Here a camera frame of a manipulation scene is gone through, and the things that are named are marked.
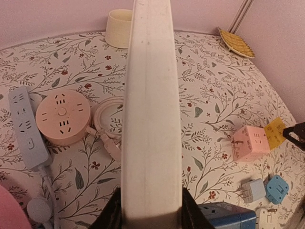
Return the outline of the yellow cube socket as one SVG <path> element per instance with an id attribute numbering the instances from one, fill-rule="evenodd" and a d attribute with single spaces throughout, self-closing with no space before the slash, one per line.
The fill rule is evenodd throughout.
<path id="1" fill-rule="evenodd" d="M 286 125 L 280 117 L 276 118 L 264 127 L 270 150 L 278 148 L 286 140 L 286 138 L 283 137 L 283 130 L 285 128 Z"/>

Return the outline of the long white power strip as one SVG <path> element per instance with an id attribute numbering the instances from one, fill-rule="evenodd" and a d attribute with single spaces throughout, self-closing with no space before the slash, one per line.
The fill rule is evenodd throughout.
<path id="1" fill-rule="evenodd" d="M 128 228 L 177 228 L 182 206 L 171 3 L 137 0 L 125 77 L 121 201 Z"/>

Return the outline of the pink round power socket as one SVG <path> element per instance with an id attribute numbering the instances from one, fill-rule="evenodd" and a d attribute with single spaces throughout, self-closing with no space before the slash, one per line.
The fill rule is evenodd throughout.
<path id="1" fill-rule="evenodd" d="M 35 120 L 38 129 L 52 144 L 72 145 L 86 135 L 91 122 L 88 99 L 75 90 L 57 90 L 39 104 Z"/>

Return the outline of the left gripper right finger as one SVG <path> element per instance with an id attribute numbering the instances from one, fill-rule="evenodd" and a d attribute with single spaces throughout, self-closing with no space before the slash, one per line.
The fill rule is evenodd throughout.
<path id="1" fill-rule="evenodd" d="M 185 187 L 182 187 L 182 206 L 179 211 L 178 229 L 214 229 Z"/>

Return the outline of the pink cube socket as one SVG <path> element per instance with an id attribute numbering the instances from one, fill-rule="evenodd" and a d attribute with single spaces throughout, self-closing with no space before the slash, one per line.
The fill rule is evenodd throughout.
<path id="1" fill-rule="evenodd" d="M 245 125 L 231 137 L 233 158 L 236 162 L 252 162 L 270 152 L 265 130 Z"/>

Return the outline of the blue cube socket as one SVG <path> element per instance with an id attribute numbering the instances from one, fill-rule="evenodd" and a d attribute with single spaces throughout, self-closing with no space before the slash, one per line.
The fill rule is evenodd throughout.
<path id="1" fill-rule="evenodd" d="M 226 202 L 199 204 L 203 215 L 216 229 L 255 229 L 256 213 Z"/>

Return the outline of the small light blue adapter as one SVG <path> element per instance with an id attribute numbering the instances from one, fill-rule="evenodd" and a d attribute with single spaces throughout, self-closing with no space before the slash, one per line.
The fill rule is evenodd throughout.
<path id="1" fill-rule="evenodd" d="M 245 203 L 253 203 L 266 196 L 262 179 L 244 179 L 241 181 L 241 194 Z"/>

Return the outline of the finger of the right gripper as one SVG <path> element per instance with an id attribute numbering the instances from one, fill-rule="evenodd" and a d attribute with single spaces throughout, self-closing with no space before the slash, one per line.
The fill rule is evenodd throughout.
<path id="1" fill-rule="evenodd" d="M 283 137 L 300 149 L 305 148 L 305 123 L 299 123 L 283 130 Z"/>

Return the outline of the white plug adapter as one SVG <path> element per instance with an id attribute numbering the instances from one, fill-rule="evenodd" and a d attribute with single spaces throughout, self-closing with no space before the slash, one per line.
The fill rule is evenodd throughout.
<path id="1" fill-rule="evenodd" d="M 300 217 L 286 207 L 257 208 L 256 229 L 295 229 Z"/>

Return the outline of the blue square plug adapter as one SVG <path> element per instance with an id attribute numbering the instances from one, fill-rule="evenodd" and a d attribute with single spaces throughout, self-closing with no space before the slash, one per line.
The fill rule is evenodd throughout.
<path id="1" fill-rule="evenodd" d="M 266 198 L 274 205 L 283 202 L 289 191 L 289 185 L 282 179 L 280 175 L 274 175 L 265 187 Z"/>

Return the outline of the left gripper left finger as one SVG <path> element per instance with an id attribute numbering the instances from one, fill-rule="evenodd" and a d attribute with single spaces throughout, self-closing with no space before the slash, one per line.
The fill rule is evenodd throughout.
<path id="1" fill-rule="evenodd" d="M 101 211 L 98 218 L 89 226 L 89 229 L 121 229 L 122 207 L 121 188 L 114 190 L 113 195 Z"/>

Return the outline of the light blue power strip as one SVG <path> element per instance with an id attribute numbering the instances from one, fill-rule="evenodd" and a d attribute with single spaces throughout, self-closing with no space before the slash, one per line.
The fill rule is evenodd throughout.
<path id="1" fill-rule="evenodd" d="M 26 86 L 8 94 L 16 140 L 27 169 L 38 172 L 52 164 L 52 157 L 36 125 Z"/>

